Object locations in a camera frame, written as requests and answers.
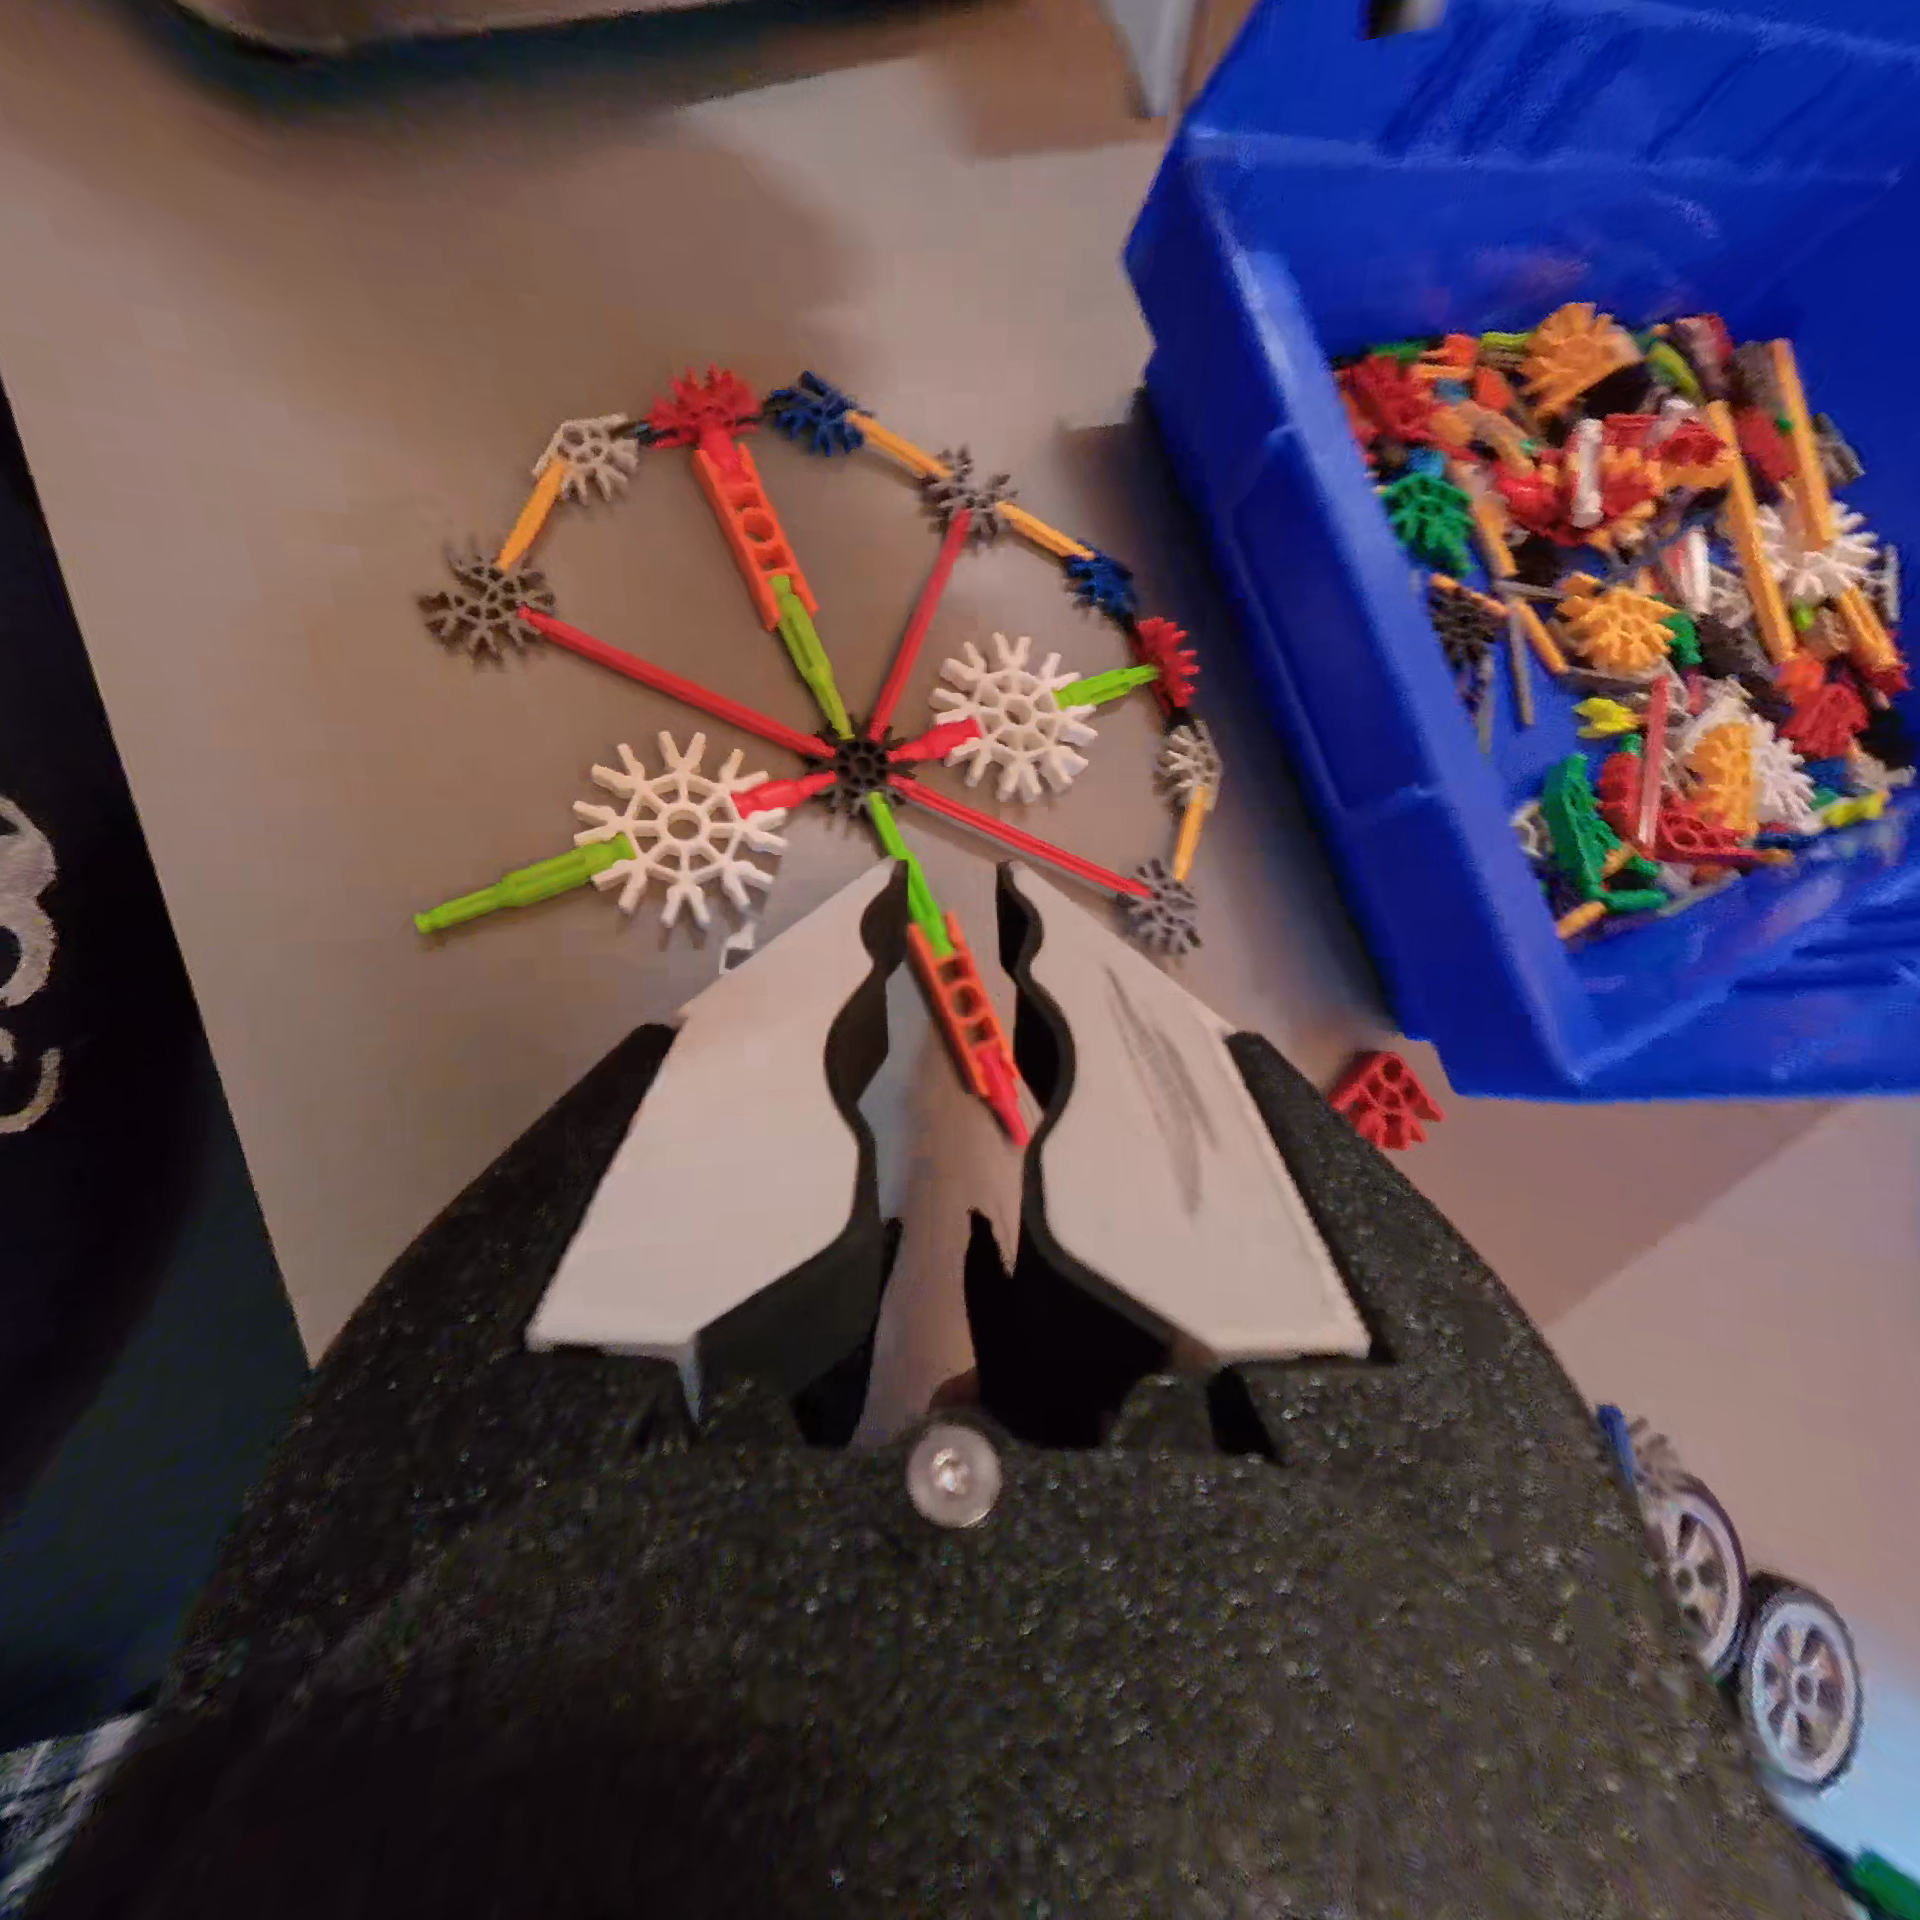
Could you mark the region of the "colourful construction wheel model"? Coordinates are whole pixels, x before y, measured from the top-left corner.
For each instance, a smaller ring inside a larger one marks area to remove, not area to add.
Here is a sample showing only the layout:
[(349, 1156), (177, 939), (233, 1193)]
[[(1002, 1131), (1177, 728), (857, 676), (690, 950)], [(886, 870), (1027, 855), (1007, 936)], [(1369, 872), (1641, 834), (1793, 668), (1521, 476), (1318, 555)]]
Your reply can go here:
[[(751, 456), (750, 434), (765, 426), (815, 458), (881, 454), (914, 480), (939, 531), (925, 583), (866, 712), (849, 706), (834, 676), (818, 594)], [(811, 734), (558, 617), (538, 562), (546, 524), (564, 503), (615, 502), (646, 451), (689, 456), (756, 623), (785, 650), (821, 720)], [(972, 643), (939, 670), (929, 695), (933, 726), (902, 734), (899, 712), (959, 558), (1003, 535), (1058, 564), (1073, 601), (1121, 631), (1127, 664), (1084, 676), (1063, 670), (1058, 657), (1036, 657), (1031, 639)], [(1082, 881), (1115, 900), (1129, 936), (1153, 954), (1182, 956), (1197, 947), (1190, 874), (1222, 775), (1211, 732), (1194, 715), (1197, 660), (1187, 634), (1139, 616), (1134, 574), (1020, 508), (1005, 473), (980, 471), (966, 448), (929, 454), (901, 440), (813, 374), (767, 393), (727, 368), (684, 374), (637, 417), (561, 422), (533, 464), (533, 486), (509, 532), (494, 544), (447, 552), (447, 586), (422, 594), (419, 608), (429, 639), (470, 664), (502, 665), (548, 644), (797, 762), (796, 775), (770, 778), (747, 772), (740, 752), (706, 763), (705, 737), (676, 744), (661, 734), (657, 760), (619, 747), (610, 768), (593, 772), (599, 801), (573, 807), (579, 827), (566, 851), (415, 913), (414, 926), (426, 939), (582, 890), (607, 892), (627, 914), (654, 896), (665, 929), (684, 919), (708, 926), (714, 899), (722, 896), (740, 929), (755, 924), (758, 896), (772, 888), (787, 818), (805, 807), (828, 807), (865, 823), (881, 851), (902, 865), (907, 952), (929, 1010), (964, 1089), (1018, 1146), (1028, 1146), (1034, 1120), (1015, 1044), (995, 1016), (957, 918), (906, 843), (901, 812), (924, 807), (996, 848)], [(1005, 807), (1063, 795), (1089, 768), (1098, 712), (1134, 695), (1161, 712), (1155, 786), (1177, 826), (1171, 854), (1135, 874), (1115, 874), (1052, 846), (925, 780), (929, 768), (946, 768), (972, 784), (991, 780), (995, 798)]]

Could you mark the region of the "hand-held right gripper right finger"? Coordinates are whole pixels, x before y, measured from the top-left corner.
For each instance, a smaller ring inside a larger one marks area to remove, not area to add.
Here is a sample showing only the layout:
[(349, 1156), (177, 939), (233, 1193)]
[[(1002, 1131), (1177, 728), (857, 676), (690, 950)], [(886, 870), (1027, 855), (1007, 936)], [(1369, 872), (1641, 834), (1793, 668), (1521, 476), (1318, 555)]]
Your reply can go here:
[(1206, 1374), (1366, 1359), (1373, 1338), (1230, 1023), (1027, 863), (999, 870), (996, 913), (1036, 1255)]

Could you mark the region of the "blue plastic bin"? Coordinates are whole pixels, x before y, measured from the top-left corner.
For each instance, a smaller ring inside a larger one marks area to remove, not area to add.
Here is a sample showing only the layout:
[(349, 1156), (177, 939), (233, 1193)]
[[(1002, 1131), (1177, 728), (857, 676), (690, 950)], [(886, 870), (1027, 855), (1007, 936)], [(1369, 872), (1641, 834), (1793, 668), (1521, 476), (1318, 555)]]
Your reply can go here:
[(1481, 1098), (1918, 1087), (1915, 788), (1563, 944), (1508, 826), (1567, 700), (1481, 752), (1329, 371), (1580, 299), (1785, 336), (1863, 458), (1915, 659), (1915, 4), (1257, 4), (1124, 251), (1146, 391), (1399, 1027)]

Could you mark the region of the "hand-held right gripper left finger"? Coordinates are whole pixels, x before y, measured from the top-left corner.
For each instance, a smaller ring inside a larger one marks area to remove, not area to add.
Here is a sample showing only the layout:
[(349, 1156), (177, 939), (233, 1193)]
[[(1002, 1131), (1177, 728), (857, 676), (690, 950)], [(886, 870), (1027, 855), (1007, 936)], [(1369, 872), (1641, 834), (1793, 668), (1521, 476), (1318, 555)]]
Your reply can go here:
[(884, 858), (685, 1001), (529, 1322), (530, 1353), (662, 1366), (859, 1424), (892, 1273), (862, 1098), (889, 1059), (906, 867)]

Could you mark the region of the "pile of colourful construction pieces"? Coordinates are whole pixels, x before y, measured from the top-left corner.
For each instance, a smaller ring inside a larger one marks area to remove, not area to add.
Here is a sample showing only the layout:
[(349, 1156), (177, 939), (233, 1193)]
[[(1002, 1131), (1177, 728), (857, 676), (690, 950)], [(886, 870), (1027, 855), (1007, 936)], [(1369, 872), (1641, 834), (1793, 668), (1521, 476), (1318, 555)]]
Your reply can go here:
[(1332, 364), (1479, 750), (1574, 746), (1510, 832), (1566, 947), (1787, 870), (1915, 795), (1905, 553), (1790, 336), (1559, 304)]

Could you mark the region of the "person's dark printed shirt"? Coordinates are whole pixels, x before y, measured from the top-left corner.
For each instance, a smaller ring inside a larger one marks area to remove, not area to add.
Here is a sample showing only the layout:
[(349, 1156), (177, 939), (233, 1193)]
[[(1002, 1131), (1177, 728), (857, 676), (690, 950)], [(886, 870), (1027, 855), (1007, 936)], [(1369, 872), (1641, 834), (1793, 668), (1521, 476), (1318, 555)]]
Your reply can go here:
[(307, 1360), (3, 414), (3, 1739), (147, 1708)]

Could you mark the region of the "construction toy car with wheels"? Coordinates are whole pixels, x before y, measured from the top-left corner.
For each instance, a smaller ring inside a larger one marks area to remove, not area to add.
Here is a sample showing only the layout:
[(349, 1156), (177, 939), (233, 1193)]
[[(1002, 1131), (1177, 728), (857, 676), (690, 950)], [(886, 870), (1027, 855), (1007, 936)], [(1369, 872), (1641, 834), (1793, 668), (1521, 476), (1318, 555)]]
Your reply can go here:
[(1689, 1644), (1769, 1782), (1823, 1795), (1852, 1770), (1865, 1678), (1849, 1624), (1819, 1591), (1756, 1567), (1731, 1508), (1673, 1443), (1621, 1406), (1596, 1424), (1667, 1576)]

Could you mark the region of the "red fan-shaped connector piece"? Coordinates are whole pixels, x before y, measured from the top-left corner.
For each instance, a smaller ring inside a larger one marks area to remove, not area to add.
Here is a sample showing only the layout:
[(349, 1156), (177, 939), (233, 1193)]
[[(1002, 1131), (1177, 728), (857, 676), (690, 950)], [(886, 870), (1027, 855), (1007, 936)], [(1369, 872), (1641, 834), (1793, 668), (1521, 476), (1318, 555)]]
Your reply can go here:
[(1383, 1152), (1422, 1146), (1446, 1119), (1405, 1059), (1386, 1048), (1355, 1055), (1329, 1091), (1329, 1105)]

